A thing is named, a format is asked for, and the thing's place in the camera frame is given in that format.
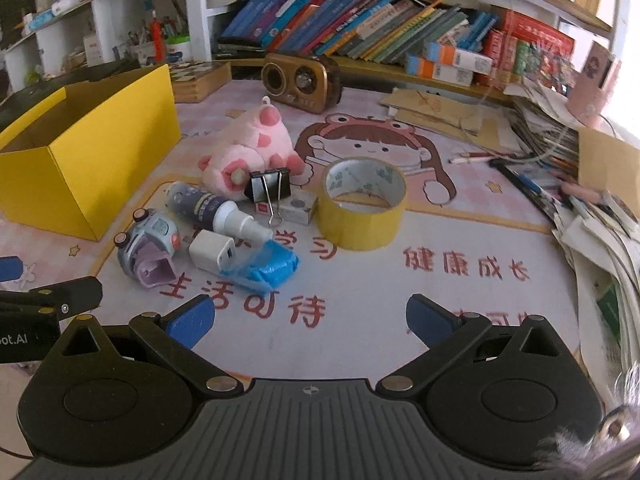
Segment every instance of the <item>toy car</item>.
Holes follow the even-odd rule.
[[[166,285],[177,279],[173,256],[180,248],[178,227],[156,209],[136,209],[134,224],[113,237],[118,263],[127,276],[145,288]]]

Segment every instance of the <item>yellow box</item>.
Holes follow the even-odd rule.
[[[0,209],[99,240],[178,140],[166,65],[65,86],[0,132]]]

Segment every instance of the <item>pink figurine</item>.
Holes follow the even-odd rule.
[[[230,200],[245,199],[251,172],[287,167],[292,175],[299,175],[305,167],[268,97],[223,128],[211,151],[198,162],[202,181],[210,192]]]

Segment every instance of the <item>chess board box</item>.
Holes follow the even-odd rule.
[[[231,81],[228,62],[192,62],[169,66],[177,103],[199,103]]]

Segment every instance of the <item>yellow tape roll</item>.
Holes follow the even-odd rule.
[[[316,223],[324,238],[340,248],[372,251],[391,243],[398,233],[406,203],[406,182],[398,168],[369,157],[345,158],[324,170]],[[388,208],[361,212],[337,202],[353,193],[381,198]]]

